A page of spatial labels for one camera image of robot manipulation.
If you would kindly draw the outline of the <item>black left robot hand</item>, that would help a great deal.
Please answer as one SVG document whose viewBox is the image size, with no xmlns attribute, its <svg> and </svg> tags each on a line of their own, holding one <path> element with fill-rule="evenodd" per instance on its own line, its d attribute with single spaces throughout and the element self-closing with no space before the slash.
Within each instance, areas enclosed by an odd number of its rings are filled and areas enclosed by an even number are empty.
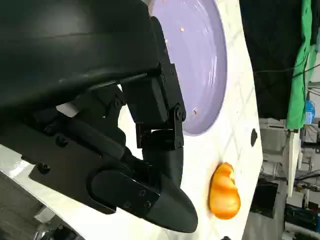
<svg viewBox="0 0 320 240">
<path fill-rule="evenodd" d="M 143 1 L 1 1 L 0 143 L 33 164 L 32 180 L 107 215 L 193 233 L 186 115 Z"/>
</svg>

